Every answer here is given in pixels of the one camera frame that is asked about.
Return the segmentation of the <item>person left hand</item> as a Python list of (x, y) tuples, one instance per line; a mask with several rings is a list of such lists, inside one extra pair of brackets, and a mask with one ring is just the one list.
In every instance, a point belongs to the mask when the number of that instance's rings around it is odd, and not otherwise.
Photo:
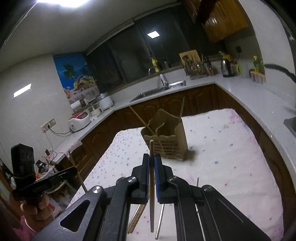
[(27, 203), (21, 204), (21, 211), (28, 226), (36, 232), (40, 232), (48, 226), (55, 218), (53, 210), (49, 205), (49, 196), (44, 194), (37, 206)]

